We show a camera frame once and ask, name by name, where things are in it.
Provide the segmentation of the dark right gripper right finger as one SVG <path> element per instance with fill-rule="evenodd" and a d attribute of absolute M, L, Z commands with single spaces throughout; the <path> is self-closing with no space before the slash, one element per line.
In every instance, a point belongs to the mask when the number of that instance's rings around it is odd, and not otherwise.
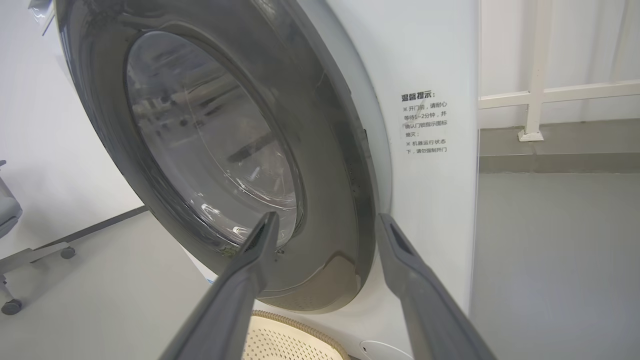
<path fill-rule="evenodd" d="M 496 360 L 391 215 L 377 215 L 375 239 L 385 283 L 401 303 L 414 360 Z"/>

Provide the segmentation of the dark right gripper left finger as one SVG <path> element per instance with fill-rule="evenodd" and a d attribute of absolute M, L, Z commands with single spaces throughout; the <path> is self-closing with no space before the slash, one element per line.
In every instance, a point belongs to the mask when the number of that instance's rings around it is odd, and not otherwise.
<path fill-rule="evenodd" d="M 275 263 L 279 215 L 265 213 L 158 360 L 242 360 L 254 301 Z"/>

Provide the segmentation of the dark washing machine door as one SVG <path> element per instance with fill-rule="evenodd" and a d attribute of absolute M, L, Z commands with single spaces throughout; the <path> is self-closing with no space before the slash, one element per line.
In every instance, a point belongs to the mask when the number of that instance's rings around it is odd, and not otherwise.
<path fill-rule="evenodd" d="M 121 175 L 221 276 L 278 217 L 258 299 L 341 309 L 374 260 L 375 173 L 338 64 L 297 0 L 54 0 L 71 80 Z"/>

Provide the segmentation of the white front-load washing machine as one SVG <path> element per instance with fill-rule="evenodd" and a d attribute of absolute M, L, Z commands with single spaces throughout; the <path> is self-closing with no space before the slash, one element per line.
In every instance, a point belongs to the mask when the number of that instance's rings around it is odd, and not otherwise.
<path fill-rule="evenodd" d="M 388 344 L 414 359 L 402 303 L 384 278 L 377 216 L 394 219 L 469 319 L 477 198 L 478 0 L 296 1 L 341 71 L 365 130 L 377 189 L 374 260 L 361 291 L 338 310 L 295 312 L 257 296 L 253 311 L 276 313 L 329 335 L 350 360 L 362 360 L 363 341 Z M 32 11 L 44 9 L 45 29 L 53 32 L 78 96 L 55 1 L 27 2 Z M 446 153 L 406 155 L 402 150 L 402 94 L 420 91 L 434 91 L 448 103 Z"/>

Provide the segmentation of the round white filter cover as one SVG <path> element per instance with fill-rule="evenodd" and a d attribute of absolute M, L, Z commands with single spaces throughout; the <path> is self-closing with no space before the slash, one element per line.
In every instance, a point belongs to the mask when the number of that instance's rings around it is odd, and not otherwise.
<path fill-rule="evenodd" d="M 414 360 L 405 351 L 380 341 L 362 341 L 359 348 L 362 360 Z"/>

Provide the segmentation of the cream perforated laundry basket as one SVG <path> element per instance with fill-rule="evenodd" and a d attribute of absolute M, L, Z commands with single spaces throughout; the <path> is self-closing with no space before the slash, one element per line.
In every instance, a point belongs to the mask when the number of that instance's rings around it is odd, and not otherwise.
<path fill-rule="evenodd" d="M 351 360 L 324 332 L 280 314 L 253 310 L 241 360 Z"/>

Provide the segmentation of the printed text notice sticker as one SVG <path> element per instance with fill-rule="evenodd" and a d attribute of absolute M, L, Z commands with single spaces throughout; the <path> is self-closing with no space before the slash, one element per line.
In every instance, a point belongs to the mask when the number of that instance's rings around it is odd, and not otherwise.
<path fill-rule="evenodd" d="M 431 155 L 448 152 L 448 102 L 432 90 L 403 93 L 400 102 L 400 140 L 403 153 Z"/>

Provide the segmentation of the grey wheeled office chair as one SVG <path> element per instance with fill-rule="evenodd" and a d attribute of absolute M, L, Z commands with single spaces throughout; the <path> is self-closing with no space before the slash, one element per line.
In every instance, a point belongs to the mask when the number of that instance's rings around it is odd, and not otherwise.
<path fill-rule="evenodd" d="M 20 203 L 0 177 L 0 240 L 13 230 L 22 214 Z M 38 249 L 26 248 L 0 259 L 0 300 L 5 300 L 0 308 L 2 314 L 13 316 L 23 309 L 22 300 L 14 297 L 7 286 L 6 274 L 57 252 L 66 260 L 76 255 L 76 249 L 63 241 Z"/>

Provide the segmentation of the white metal railing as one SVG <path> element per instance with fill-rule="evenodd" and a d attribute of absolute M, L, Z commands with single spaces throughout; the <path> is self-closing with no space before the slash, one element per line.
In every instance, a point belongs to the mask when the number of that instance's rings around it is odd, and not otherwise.
<path fill-rule="evenodd" d="M 544 140 L 540 124 L 542 107 L 546 103 L 640 96 L 640 79 L 617 80 L 620 70 L 620 55 L 627 45 L 633 13 L 636 10 L 640 11 L 640 0 L 624 0 L 608 82 L 546 88 L 553 34 L 553 3 L 554 0 L 535 0 L 532 63 L 526 91 L 482 96 L 478 100 L 478 108 L 481 110 L 526 105 L 526 122 L 523 129 L 517 134 L 519 142 L 542 142 Z"/>

